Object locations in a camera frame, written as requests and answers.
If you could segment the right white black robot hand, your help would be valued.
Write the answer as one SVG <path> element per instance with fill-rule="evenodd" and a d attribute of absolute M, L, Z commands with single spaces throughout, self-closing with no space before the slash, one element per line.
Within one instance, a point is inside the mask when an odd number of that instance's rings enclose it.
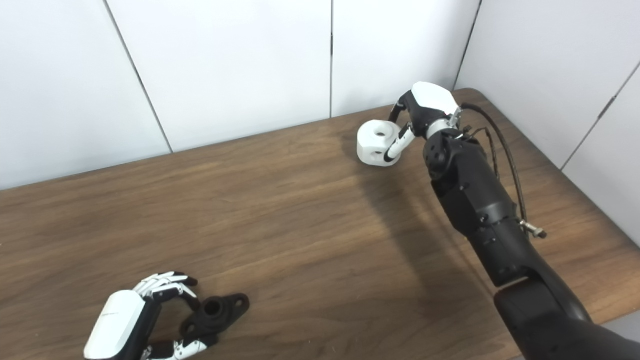
<path fill-rule="evenodd" d="M 409 114 L 406 123 L 384 153 L 384 162 L 391 164 L 416 138 L 425 140 L 443 130 L 460 129 L 462 108 L 446 88 L 430 82 L 416 82 L 398 98 L 388 121 L 395 124 L 401 112 Z"/>

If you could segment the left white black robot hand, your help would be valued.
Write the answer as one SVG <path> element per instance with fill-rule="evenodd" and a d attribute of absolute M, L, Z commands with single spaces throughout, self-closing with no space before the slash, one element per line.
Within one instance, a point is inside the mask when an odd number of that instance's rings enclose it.
<path fill-rule="evenodd" d="M 210 349 L 217 335 L 151 344 L 162 304 L 176 298 L 190 309 L 201 303 L 192 287 L 198 280 L 183 272 L 147 276 L 132 289 L 114 292 L 103 306 L 83 350 L 85 360 L 185 360 Z"/>

